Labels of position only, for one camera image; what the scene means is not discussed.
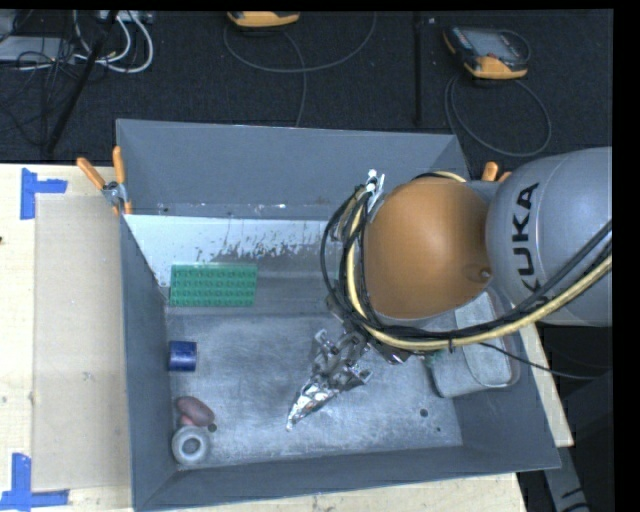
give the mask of gray container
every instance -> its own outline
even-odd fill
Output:
[[[326,222],[371,168],[386,174],[388,190],[430,170],[468,178],[449,135],[119,120],[117,142],[135,215],[171,217],[167,246],[182,229],[175,221],[193,217]],[[300,257],[255,260],[255,308],[169,307],[157,274],[162,251],[150,249],[162,243],[145,241],[125,217],[120,241],[136,510],[559,466],[528,367],[507,389],[443,398],[419,359],[391,366],[370,351],[368,384],[286,432],[313,334],[338,329],[323,305],[317,240]],[[198,342],[195,372],[167,371],[176,339]],[[197,467],[178,464],[171,450],[174,402],[184,394],[216,413],[211,451]]]

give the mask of cable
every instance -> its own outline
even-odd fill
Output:
[[[481,342],[480,345],[482,345],[483,347],[488,347],[488,348],[492,348],[494,350],[497,350],[498,352],[501,352],[505,356],[509,356],[510,358],[515,359],[516,361],[520,361],[521,363],[528,364],[529,366],[532,366],[534,368],[538,368],[539,370],[544,370],[545,372],[549,372],[552,375],[556,375],[558,377],[564,377],[566,379],[574,379],[574,380],[594,380],[594,379],[597,379],[598,377],[600,377],[600,375],[575,375],[573,373],[567,373],[567,372],[560,372],[558,370],[552,370],[551,368],[547,368],[546,366],[542,366],[541,364],[537,364],[537,363],[534,363],[532,361],[529,361],[528,359],[525,359],[524,357],[516,356],[515,354],[512,354],[511,352],[508,352],[507,350],[503,350],[500,347],[496,347],[495,345],[490,345],[489,343],[484,343],[484,342]]]
[[[526,158],[526,157],[539,155],[546,149],[546,147],[549,145],[549,142],[551,141],[551,133],[552,133],[551,118],[549,117],[549,112],[547,111],[546,107],[542,103],[542,100],[529,87],[524,85],[520,80],[515,80],[516,85],[518,85],[519,87],[522,87],[535,100],[535,102],[538,104],[538,106],[542,110],[542,113],[544,114],[544,117],[545,117],[546,126],[547,126],[547,134],[544,142],[537,149],[533,151],[523,152],[523,153],[516,153],[512,151],[505,151],[503,149],[497,148],[496,146],[489,144],[488,142],[485,142],[480,137],[478,137],[478,135],[476,135],[471,130],[471,128],[469,128],[469,126],[467,126],[467,124],[462,120],[458,112],[458,108],[456,107],[456,104],[455,104],[455,94],[454,94],[455,86],[460,80],[461,76],[462,74],[454,75],[447,83],[447,86],[445,87],[445,92],[444,92],[445,115],[447,117],[447,122],[449,123],[449,127],[451,128],[451,131],[454,132],[454,134],[455,134],[455,129],[454,129],[453,119],[455,118],[455,121],[462,127],[462,129],[467,133],[467,135],[469,135],[472,139],[474,139],[479,144],[483,145],[485,148],[490,149],[491,151],[495,151],[496,153],[499,153],[501,155],[516,157],[516,158]]]
[[[286,32],[283,32],[283,34],[289,40],[294,50],[298,54],[298,59],[300,59],[300,65],[304,69],[304,66],[305,66],[304,57],[302,56],[300,47],[297,45],[297,43],[293,40],[293,38],[289,34],[287,34]],[[295,124],[296,127],[300,126],[300,120],[302,119],[302,112],[304,111],[304,104],[305,104],[306,98],[307,98],[307,73],[304,72],[302,73],[302,97],[300,98],[300,107],[298,108],[298,116],[296,117],[296,124]]]
[[[22,25],[24,25],[26,21],[31,17],[31,15],[33,14],[33,11],[35,11],[35,9],[29,9],[29,12],[25,14],[22,20],[20,20],[20,23],[18,23],[19,16],[16,13],[13,17],[13,21],[11,22],[11,29],[9,30],[9,32],[5,34],[0,34],[0,43],[5,39],[7,39],[8,37],[11,37],[12,35],[16,34],[18,30],[22,28]]]
[[[369,33],[366,35],[362,43],[360,43],[360,45],[355,50],[353,50],[351,53],[349,53],[345,57],[342,57],[333,62],[329,62],[327,64],[321,64],[319,66],[311,66],[311,67],[302,66],[300,68],[270,68],[266,66],[261,66],[259,64],[254,64],[253,62],[250,62],[247,59],[241,57],[238,53],[236,53],[233,50],[233,48],[231,48],[231,45],[229,44],[229,39],[228,39],[229,25],[225,25],[224,31],[222,33],[222,39],[225,47],[227,48],[227,50],[231,55],[233,55],[236,59],[238,59],[243,64],[246,64],[247,66],[250,66],[254,69],[259,69],[261,71],[269,71],[271,73],[309,73],[312,71],[321,71],[324,69],[329,69],[335,66],[339,66],[340,64],[344,64],[346,61],[348,61],[349,59],[357,55],[360,52],[360,50],[362,50],[362,48],[364,48],[365,45],[369,42],[369,39],[371,39],[371,36],[373,35],[373,32],[375,31],[375,28],[376,28],[377,17],[378,17],[377,12],[373,11],[373,16],[371,19],[371,28],[369,29]]]
[[[428,175],[434,175],[434,174],[440,174],[438,173],[428,173]],[[458,177],[457,175],[455,176],[458,180],[464,181],[463,178]],[[353,217],[354,217],[354,212],[356,211],[357,208],[355,208],[353,205],[350,208],[350,213],[348,215],[349,220],[347,221],[346,225],[343,225],[340,228],[341,231],[341,238],[342,240],[345,240],[346,238],[349,238],[349,236],[347,234],[345,234],[345,231],[347,229],[347,226],[351,226],[353,223]],[[358,316],[357,314],[353,313],[352,310],[352,306],[348,303],[348,300],[346,298],[344,298],[343,300],[341,300],[339,303],[341,304],[343,310],[344,310],[344,314],[346,316],[349,317],[349,319],[353,320],[355,323],[362,323],[363,325],[368,325],[369,327],[373,327],[376,330],[380,330],[386,334],[390,334],[396,337],[400,337],[400,338],[415,338],[417,340],[420,339],[424,339],[425,337],[427,338],[432,338],[432,339],[442,339],[442,340],[449,340],[451,337],[453,336],[457,336],[457,337],[461,337],[461,336],[468,336],[468,335],[474,335],[474,334],[481,334],[484,332],[487,332],[491,329],[494,329],[496,327],[502,327],[505,324],[507,324],[508,322],[512,322],[515,320],[520,320],[522,319],[525,314],[530,313],[531,311],[529,311],[529,309],[534,306],[536,304],[536,302],[538,302],[539,300],[542,301],[548,301],[548,299],[546,298],[545,294],[547,294],[547,292],[549,292],[563,277],[565,277],[570,271],[574,270],[574,268],[591,252],[591,250],[593,248],[595,248],[610,232],[611,232],[611,221],[609,221],[605,226],[603,226],[603,228],[601,228],[599,230],[598,233],[596,233],[596,235],[576,254],[574,255],[573,258],[571,258],[554,276],[551,277],[551,279],[547,280],[545,282],[545,284],[543,286],[540,286],[536,292],[534,292],[531,296],[529,296],[528,299],[526,299],[525,301],[523,301],[522,303],[520,303],[519,305],[515,306],[511,311],[509,311],[508,313],[505,313],[504,315],[502,315],[500,318],[489,321],[489,322],[485,322],[482,324],[476,324],[476,325],[472,325],[469,327],[465,327],[462,329],[456,329],[453,331],[439,331],[439,332],[428,332],[428,331],[424,331],[422,329],[418,329],[418,328],[414,328],[414,327],[404,327],[404,326],[382,326],[381,323],[379,321],[377,322],[371,322],[370,319],[372,317],[375,318],[375,315],[370,315],[368,317],[363,317],[363,316]],[[327,226],[327,229],[332,229],[332,223],[330,222]],[[357,227],[356,228],[356,232],[361,233],[364,230],[364,227],[360,228]],[[343,244],[343,258],[341,260],[341,263],[344,263],[344,254],[346,254],[348,252],[348,250],[350,249],[350,245],[348,243]],[[609,255],[611,255],[611,240],[609,240],[609,242],[605,245],[604,249],[600,252],[600,254],[598,254],[598,256],[593,260],[591,267],[589,269],[587,269],[584,273],[590,272],[592,270],[592,268],[595,268],[597,265],[599,265],[600,263],[602,263],[605,258],[607,258]],[[323,259],[324,252],[321,252],[321,260]],[[363,258],[362,258],[362,253],[360,254],[360,260],[361,260],[361,269],[364,268],[364,264],[362,262]],[[344,276],[346,274],[346,263],[342,264],[340,267],[340,276]],[[366,302],[366,293],[363,293],[364,296],[364,302]]]
[[[59,77],[61,76],[61,74],[64,74],[73,80],[77,80],[79,78],[78,73],[73,71],[71,69],[73,66],[70,65],[70,58],[73,54],[71,51],[71,45],[68,41],[73,33],[73,29],[69,25],[69,22],[72,20],[71,18],[69,18],[65,19],[65,21],[65,27],[62,29],[60,35],[57,55],[48,55],[43,53],[42,51],[25,51],[17,57],[14,69],[28,73],[28,77],[16,91],[12,92],[7,97],[0,98],[0,111],[7,115],[7,117],[9,117],[11,120],[10,125],[0,128],[0,133],[6,133],[9,130],[17,129],[24,137],[24,139],[31,145],[43,147],[47,143],[47,116],[58,110],[72,97],[72,94],[66,94],[63,98],[59,100],[57,99],[57,97],[63,94],[63,88],[65,86],[65,84],[59,79]],[[44,50],[44,34],[41,50]],[[23,60],[27,58],[31,59],[32,61],[35,60],[37,64],[23,65]],[[25,92],[27,92],[27,87],[32,84],[34,77],[36,75],[40,75],[39,71],[44,69],[47,70],[47,74],[45,77],[42,77],[43,81],[41,82],[41,111],[39,114],[33,115],[26,119],[19,119],[18,116],[13,113],[11,107],[20,95],[23,95]],[[40,120],[42,122],[40,126],[40,133],[39,137],[33,137],[28,133],[26,127],[37,120]]]
[[[354,199],[356,199],[358,190],[356,191],[356,194],[354,194],[349,200],[345,201],[345,203],[335,212],[331,221],[327,225],[325,234],[323,236],[324,243],[321,245],[321,254],[324,254],[324,250],[326,247],[326,238],[328,236],[327,233],[329,233],[330,230],[335,227],[336,223],[339,223],[341,218],[344,218],[347,208],[350,204],[353,203]],[[379,323],[378,325],[376,325],[369,318],[367,318],[365,308],[362,306],[355,284],[354,241],[358,238],[358,236],[361,235],[361,232],[364,229],[364,225],[361,222],[364,211],[363,208],[366,209],[366,201],[371,195],[370,192],[360,193],[361,195],[360,197],[357,197],[356,204],[352,206],[352,210],[348,213],[348,239],[343,244],[341,275],[343,275],[342,272],[344,272],[344,275],[346,275],[346,296],[340,297],[338,291],[330,285],[330,282],[326,275],[326,263],[324,261],[322,261],[323,277],[325,278],[325,284],[327,284],[332,297],[334,298],[335,302],[343,309],[343,313],[347,320],[352,321],[354,324],[359,326],[364,331],[368,332],[378,341],[394,346],[396,348],[408,351],[431,351],[444,348],[453,348],[455,346],[464,346],[472,343],[479,343],[492,338],[506,336],[507,334],[511,334],[526,325],[535,323],[536,321],[563,307],[569,301],[579,296],[586,289],[597,282],[601,277],[608,273],[612,267],[612,256],[610,250],[603,251],[603,254],[599,258],[599,260],[601,261],[598,261],[598,264],[595,266],[595,268],[589,269],[586,275],[584,275],[581,279],[576,281],[572,286],[570,286],[567,290],[565,290],[554,299],[549,300],[545,304],[537,307],[537,309],[532,312],[526,312],[525,316],[513,320],[506,325],[502,325],[500,327],[492,329],[485,329],[484,332],[480,332],[478,334],[461,336],[462,333],[470,332],[467,328],[457,331],[440,333],[428,333],[426,331],[417,330],[422,333],[422,339],[402,339],[396,336],[391,336],[388,332],[385,332],[388,331],[387,328],[381,328]]]
[[[124,73],[124,74],[141,73],[142,71],[145,71],[151,65],[151,63],[153,62],[153,57],[154,57],[153,39],[151,38],[151,34],[147,30],[147,28],[140,21],[139,17],[138,16],[134,16],[131,13],[131,11],[128,11],[128,12],[129,12],[129,18],[133,20],[133,22],[136,24],[136,26],[138,27],[138,29],[140,30],[140,32],[142,32],[142,34],[144,36],[144,40],[145,40],[145,43],[146,43],[147,49],[148,49],[147,58],[145,59],[145,61],[140,66],[137,66],[137,67],[120,67],[120,66],[114,66],[113,65],[113,62],[120,61],[124,57],[128,56],[129,52],[131,51],[131,47],[132,47],[131,34],[129,32],[129,29],[126,27],[125,23],[122,21],[122,18],[118,14],[118,16],[116,17],[116,21],[118,22],[118,24],[120,25],[120,28],[122,29],[123,33],[125,34],[125,38],[126,38],[125,48],[124,48],[124,50],[122,50],[122,52],[120,52],[119,54],[116,54],[113,57],[110,56],[110,55],[105,55],[105,56],[99,57],[98,59],[96,59],[95,63],[99,64],[101,66],[104,66],[108,70],[115,71],[117,73]],[[89,47],[88,43],[82,37],[82,32],[80,30],[80,24],[78,22],[78,11],[76,9],[73,10],[73,21],[74,21],[74,30],[75,30],[76,35],[78,36],[78,39],[79,39],[80,43],[82,44],[83,48],[87,52],[89,52],[90,51],[90,47]],[[81,54],[74,54],[74,57],[76,57],[78,59],[83,59],[83,60],[87,60],[89,58],[87,55],[81,55]]]

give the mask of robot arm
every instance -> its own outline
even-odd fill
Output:
[[[322,269],[345,332],[389,362],[484,344],[538,321],[611,325],[611,148],[537,160],[504,183],[434,172],[372,205],[376,180],[327,225],[323,245],[332,237],[343,246],[337,281]],[[487,290],[507,307],[460,327],[459,313]],[[290,426],[340,392],[335,382],[364,383],[352,378],[361,375],[357,359],[343,363],[312,374]]]

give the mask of white cable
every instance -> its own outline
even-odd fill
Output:
[[[18,71],[36,71],[38,69],[49,69],[51,66],[53,66],[53,62],[49,62],[46,64],[36,64],[35,66],[18,66],[16,69]]]
[[[99,57],[98,59],[96,59],[96,62],[115,62],[115,61],[118,61],[118,60],[122,59],[123,57],[126,57],[127,54],[129,53],[129,50],[131,50],[131,34],[129,34],[129,30],[127,30],[127,27],[125,26],[124,22],[122,21],[122,18],[120,18],[119,15],[116,16],[116,21],[120,25],[120,28],[122,29],[122,32],[124,33],[124,36],[127,39],[127,44],[125,45],[125,49],[122,50],[120,55],[116,55],[115,57],[109,57],[109,56]],[[73,27],[74,27],[76,35],[78,36],[78,39],[80,40],[80,43],[82,44],[83,48],[87,52],[91,53],[91,47],[84,40],[84,38],[82,37],[82,33],[80,32],[80,24],[78,23],[78,11],[76,9],[73,10]],[[89,58],[87,55],[80,55],[80,54],[77,54],[77,53],[74,54],[74,57],[76,57],[78,59],[84,59],[84,60],[87,60]]]
[[[76,10],[73,11],[73,15],[74,15],[74,22],[75,22],[74,23],[74,27],[75,27],[75,30],[76,30],[76,34],[80,38],[80,42],[82,43],[82,46],[85,48],[85,50],[90,51],[89,45],[84,41],[84,39],[82,38],[82,34],[80,33],[80,27],[79,27],[79,25],[77,23],[77,11]],[[149,34],[149,31],[146,29],[146,27],[142,24],[142,22],[140,22],[140,20],[138,19],[138,16],[131,16],[131,19],[133,19],[133,22],[138,26],[140,31],[143,33],[145,41],[147,43],[149,54],[148,54],[147,59],[145,60],[145,62],[142,65],[138,66],[137,68],[118,67],[118,66],[114,66],[112,64],[113,62],[116,62],[116,61],[122,59],[123,57],[125,57],[131,51],[131,35],[129,33],[129,30],[125,26],[124,22],[122,21],[120,15],[118,15],[118,16],[116,16],[116,21],[122,27],[122,30],[125,33],[125,37],[127,38],[126,47],[122,51],[122,53],[120,53],[119,55],[117,55],[115,57],[112,57],[112,58],[101,57],[99,59],[96,59],[96,64],[99,64],[101,66],[105,66],[109,70],[116,71],[117,73],[140,73],[141,71],[144,71],[145,69],[147,69],[151,65],[151,62],[153,61],[153,53],[154,53],[153,41],[151,39],[151,35]],[[79,58],[79,59],[84,59],[84,60],[88,59],[88,56],[86,56],[86,55],[75,54],[74,57]]]

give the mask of black carpet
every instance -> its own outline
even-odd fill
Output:
[[[286,31],[261,37],[239,33],[222,11],[154,12],[153,23],[147,25],[154,45],[151,66],[137,74],[96,66],[64,124],[61,115],[84,62],[33,72],[16,69],[15,62],[3,63],[0,161],[69,164],[85,156],[96,165],[110,165],[118,118],[453,131],[476,178],[488,160],[502,170],[514,170],[536,158],[612,145],[612,9],[422,11],[417,18],[411,11],[303,12]],[[70,11],[25,14],[21,34],[73,33]],[[79,11],[78,24],[88,43],[104,28],[92,18],[92,11]],[[532,56],[520,85],[479,87],[463,75],[442,38],[443,27],[452,24],[506,28],[524,37]],[[113,26],[105,49],[117,51],[123,44],[122,33]],[[137,56],[129,63],[132,66],[148,55],[139,31],[134,44]],[[421,56],[418,66],[416,50]],[[302,67],[320,69],[285,71]],[[452,80],[453,95],[447,97]],[[451,100],[449,109],[454,107],[458,118],[447,116],[446,102]],[[59,139],[52,144],[56,135]],[[610,331],[602,334],[601,341],[592,351],[572,344],[571,354],[592,365],[608,364]],[[565,371],[594,369],[571,367],[559,353],[552,357],[552,365]],[[558,384],[564,396],[579,387]],[[610,464],[612,442],[587,445],[591,458],[581,455],[576,463]],[[532,510],[534,503],[535,510],[552,510],[543,508],[550,506],[543,496],[544,485],[531,478],[536,476],[521,475]],[[603,479],[607,491],[602,490]],[[609,510],[612,475],[607,472],[595,480],[598,486],[591,496],[588,482],[583,482],[587,497],[599,500],[598,510]]]

